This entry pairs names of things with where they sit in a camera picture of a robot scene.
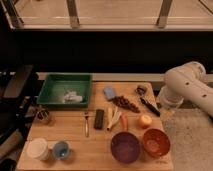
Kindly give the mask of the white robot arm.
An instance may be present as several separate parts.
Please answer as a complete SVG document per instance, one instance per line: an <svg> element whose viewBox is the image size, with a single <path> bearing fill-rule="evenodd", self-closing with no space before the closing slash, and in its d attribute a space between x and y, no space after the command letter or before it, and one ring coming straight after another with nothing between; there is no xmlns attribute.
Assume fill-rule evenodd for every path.
<svg viewBox="0 0 213 171"><path fill-rule="evenodd" d="M187 99L213 117L213 88L202 82L205 75L205 67L196 61L168 70L158 95L160 104L166 109L178 108Z"/></svg>

